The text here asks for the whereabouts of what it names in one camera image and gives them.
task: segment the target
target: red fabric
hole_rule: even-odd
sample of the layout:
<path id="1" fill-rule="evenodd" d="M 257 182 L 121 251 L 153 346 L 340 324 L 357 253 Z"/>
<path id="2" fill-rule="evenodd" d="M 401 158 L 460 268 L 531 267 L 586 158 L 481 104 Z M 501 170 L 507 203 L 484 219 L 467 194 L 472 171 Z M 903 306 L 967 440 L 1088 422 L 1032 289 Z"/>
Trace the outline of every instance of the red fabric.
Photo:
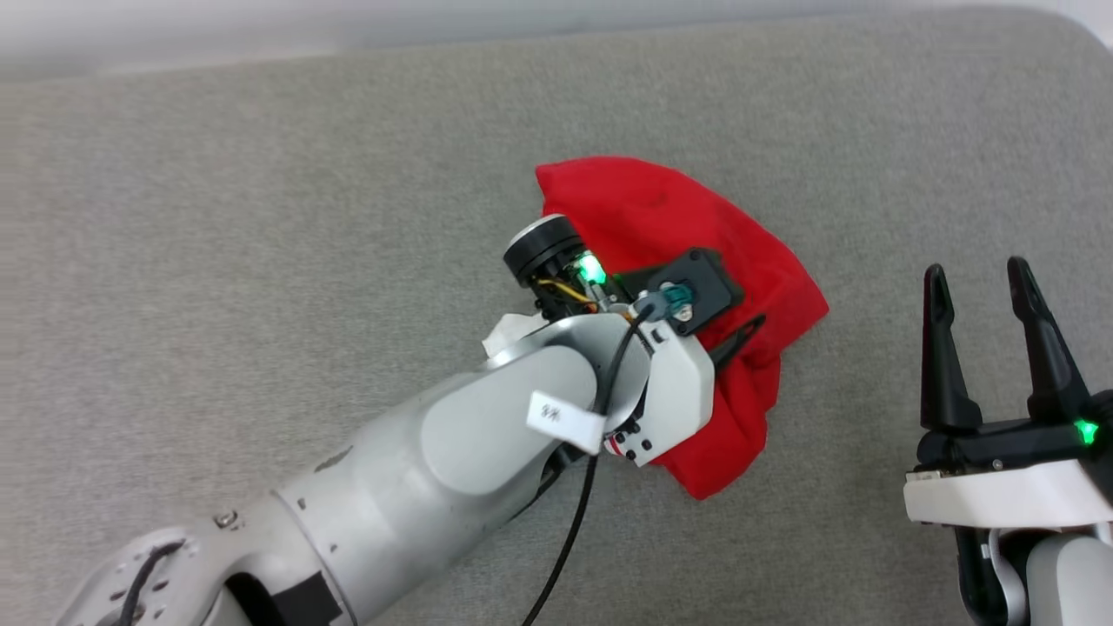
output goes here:
<path id="1" fill-rule="evenodd" d="M 706 348 L 766 314 L 765 325 L 719 374 L 711 421 L 653 461 L 692 497 L 717 493 L 765 448 L 765 413 L 777 402 L 780 352 L 827 314 L 827 302 L 785 244 L 674 169 L 590 157 L 542 165 L 536 175 L 545 196 L 542 214 L 567 215 L 609 273 L 669 263 L 693 246 L 722 253 L 746 300 L 698 334 Z"/>

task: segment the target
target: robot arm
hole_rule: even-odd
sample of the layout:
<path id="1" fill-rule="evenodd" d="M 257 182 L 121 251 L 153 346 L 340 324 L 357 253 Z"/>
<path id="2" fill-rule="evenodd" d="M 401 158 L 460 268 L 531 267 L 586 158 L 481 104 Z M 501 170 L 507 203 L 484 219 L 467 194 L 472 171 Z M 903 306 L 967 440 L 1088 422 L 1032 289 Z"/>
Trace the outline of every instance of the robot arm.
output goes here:
<path id="1" fill-rule="evenodd" d="M 955 529 L 959 588 L 979 626 L 1089 626 L 1113 614 L 1113 392 L 1091 397 L 1027 262 L 1008 262 L 1024 324 L 1031 419 L 983 423 L 966 393 L 943 268 L 924 278 L 920 464 L 914 521 Z"/>
<path id="2" fill-rule="evenodd" d="M 657 271 L 637 306 L 562 216 L 519 234 L 505 261 L 548 325 L 372 420 L 254 503 L 125 546 L 57 625 L 112 626 L 128 603 L 136 622 L 166 626 L 365 624 L 521 512 L 575 456 L 526 427 L 535 391 L 591 410 L 621 359 L 599 419 L 605 449 L 639 466 L 707 423 L 715 363 L 691 333 L 741 297 L 713 254 Z M 642 339 L 615 356 L 639 311 Z"/>

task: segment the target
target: white wall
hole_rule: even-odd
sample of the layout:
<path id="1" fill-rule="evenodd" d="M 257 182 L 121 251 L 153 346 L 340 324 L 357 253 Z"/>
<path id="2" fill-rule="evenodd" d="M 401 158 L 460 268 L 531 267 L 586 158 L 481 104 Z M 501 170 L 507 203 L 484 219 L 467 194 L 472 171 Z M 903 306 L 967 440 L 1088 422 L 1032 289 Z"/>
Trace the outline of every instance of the white wall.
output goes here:
<path id="1" fill-rule="evenodd" d="M 963 0 L 3 0 L 0 57 L 47 74 L 137 71 L 440 41 L 969 4 Z M 1113 0 L 1054 11 L 1113 43 Z"/>

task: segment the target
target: gray fabric surface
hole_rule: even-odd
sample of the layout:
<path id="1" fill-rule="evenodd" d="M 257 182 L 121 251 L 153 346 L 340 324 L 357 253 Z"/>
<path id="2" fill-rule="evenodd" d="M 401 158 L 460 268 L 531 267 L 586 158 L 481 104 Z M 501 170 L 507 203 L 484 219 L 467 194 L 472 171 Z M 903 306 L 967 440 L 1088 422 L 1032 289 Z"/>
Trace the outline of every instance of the gray fabric surface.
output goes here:
<path id="1" fill-rule="evenodd" d="M 1113 387 L 1113 63 L 1016 11 L 722 25 L 42 84 L 4 144 L 3 614 L 127 539 L 244 502 L 482 358 L 535 164 L 674 166 L 791 246 L 831 313 L 767 451 L 696 502 L 604 459 L 541 624 L 966 624 L 904 515 L 924 268 L 975 399 L 1023 414 L 1024 254 Z M 516 624 L 582 468 L 381 624 Z"/>

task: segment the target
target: yellow wire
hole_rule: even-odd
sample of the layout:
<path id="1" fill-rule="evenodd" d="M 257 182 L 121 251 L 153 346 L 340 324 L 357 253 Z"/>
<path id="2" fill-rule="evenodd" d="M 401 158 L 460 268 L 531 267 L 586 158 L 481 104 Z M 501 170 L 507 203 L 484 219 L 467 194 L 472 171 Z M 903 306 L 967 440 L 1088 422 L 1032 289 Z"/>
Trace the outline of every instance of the yellow wire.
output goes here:
<path id="1" fill-rule="evenodd" d="M 556 287 L 558 290 L 564 292 L 567 295 L 574 299 L 577 302 L 582 302 L 583 304 L 595 304 L 594 300 L 591 300 L 590 297 L 575 291 L 568 283 L 564 283 L 562 281 L 553 281 L 552 278 L 538 278 L 538 284 Z"/>

